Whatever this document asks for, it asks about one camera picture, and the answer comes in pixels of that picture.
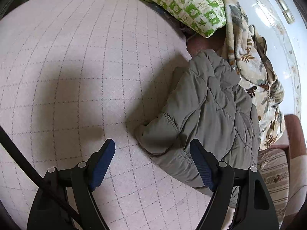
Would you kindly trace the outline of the pink quilted mattress cover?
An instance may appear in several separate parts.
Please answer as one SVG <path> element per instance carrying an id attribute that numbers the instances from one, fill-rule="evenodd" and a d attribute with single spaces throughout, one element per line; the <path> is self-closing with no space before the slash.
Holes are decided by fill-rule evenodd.
<path id="1" fill-rule="evenodd" d="M 184 35 L 140 0 L 30 0 L 1 20 L 1 126 L 43 176 L 116 152 L 93 196 L 111 229 L 195 229 L 209 197 L 172 178 L 135 128 L 162 109 Z"/>

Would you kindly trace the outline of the striped floral sofa cushion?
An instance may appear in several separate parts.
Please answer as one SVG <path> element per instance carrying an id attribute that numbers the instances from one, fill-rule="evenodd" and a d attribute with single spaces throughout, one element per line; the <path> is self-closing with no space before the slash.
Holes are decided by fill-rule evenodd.
<path id="1" fill-rule="evenodd" d="M 259 151 L 257 168 L 272 198 L 278 223 L 282 225 L 289 197 L 289 168 L 285 151 Z"/>

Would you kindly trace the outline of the floral leaf-print blanket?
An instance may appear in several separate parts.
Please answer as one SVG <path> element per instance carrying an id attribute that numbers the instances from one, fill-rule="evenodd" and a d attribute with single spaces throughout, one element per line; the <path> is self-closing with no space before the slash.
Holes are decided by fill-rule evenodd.
<path id="1" fill-rule="evenodd" d="M 238 0 L 222 0 L 226 16 L 226 39 L 222 57 L 240 75 L 239 84 L 252 98 L 260 127 L 260 150 L 269 148 L 285 130 L 279 104 L 284 89 L 267 57 L 267 44 L 256 27 L 249 23 Z"/>

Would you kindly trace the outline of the grey quilted puffer jacket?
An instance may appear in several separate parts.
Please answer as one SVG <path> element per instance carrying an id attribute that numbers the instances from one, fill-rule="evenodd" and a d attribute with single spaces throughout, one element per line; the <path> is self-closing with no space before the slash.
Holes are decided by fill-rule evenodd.
<path id="1" fill-rule="evenodd" d="M 257 109 L 239 82 L 239 75 L 214 50 L 198 53 L 186 67 L 174 70 L 158 116 L 135 130 L 141 147 L 163 171 L 208 196 L 212 192 L 190 154 L 193 139 L 233 168 L 257 164 Z"/>

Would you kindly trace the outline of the beige wall switch plate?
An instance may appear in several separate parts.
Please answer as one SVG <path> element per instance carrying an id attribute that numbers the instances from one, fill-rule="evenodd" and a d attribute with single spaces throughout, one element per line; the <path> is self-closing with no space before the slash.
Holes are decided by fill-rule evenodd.
<path id="1" fill-rule="evenodd" d="M 295 19 L 284 0 L 276 0 L 288 24 L 293 24 Z"/>

